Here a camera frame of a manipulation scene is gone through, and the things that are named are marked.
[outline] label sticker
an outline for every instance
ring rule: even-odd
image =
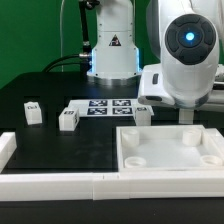
[[[114,115],[133,114],[132,108],[113,108]]]
[[[87,115],[106,115],[107,108],[89,108]]]
[[[117,47],[120,47],[121,46],[121,43],[117,37],[117,35],[114,35],[112,41],[110,42],[110,45],[109,46],[117,46]]]
[[[90,107],[106,107],[107,100],[90,100],[89,106]]]
[[[113,100],[113,106],[131,106],[131,100]]]
[[[147,108],[146,107],[137,107],[137,111],[146,111]]]
[[[72,115],[72,114],[74,114],[74,111],[65,111],[64,114],[66,114],[66,115]]]

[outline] circular hole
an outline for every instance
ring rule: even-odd
[[[141,168],[146,167],[146,160],[141,157],[128,157],[124,164],[126,168]]]
[[[211,156],[211,155],[202,156],[200,160],[201,160],[202,166],[222,166],[223,165],[222,159],[217,156]]]

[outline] white base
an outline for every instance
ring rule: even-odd
[[[131,150],[136,151],[136,149],[132,148],[125,152],[121,143],[123,129],[137,128],[140,133],[140,144],[147,141],[148,145],[153,145],[153,141],[150,143],[150,138],[157,140],[159,144],[165,142],[165,140],[159,142],[164,136],[167,141],[180,140],[180,131],[186,126],[117,128],[119,173],[0,175],[0,201],[223,197],[224,167],[199,166],[196,160],[199,156],[197,152],[201,149],[203,152],[206,151],[202,155],[215,155],[223,160],[224,139],[216,129],[192,127],[203,132],[200,147],[187,149],[186,146],[180,146],[180,142],[176,146],[172,143],[174,148],[163,148],[163,150],[161,148],[154,153],[154,156],[160,153],[157,157],[160,161],[157,168],[139,169],[124,167],[125,153],[126,156],[130,156],[133,153]],[[155,148],[148,149],[145,155],[151,157],[149,152]],[[172,155],[177,155],[179,160],[172,158]],[[184,159],[186,156],[189,156],[189,163]]]

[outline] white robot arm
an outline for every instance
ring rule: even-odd
[[[157,29],[152,50],[161,63],[145,66],[140,103],[194,109],[208,101],[219,62],[219,39],[224,39],[220,6],[221,0],[150,2],[148,11],[154,12],[150,16],[158,26],[151,24],[148,31],[152,37],[152,29]]]

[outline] green background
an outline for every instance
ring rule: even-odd
[[[60,8],[62,0],[1,0],[0,88],[21,73],[41,71],[60,57]],[[145,11],[149,0],[136,1],[136,45],[142,66],[158,60],[149,47]],[[90,40],[96,43],[95,11],[87,11]],[[78,0],[66,0],[64,55],[79,53],[82,46]],[[78,66],[69,67],[78,70]]]

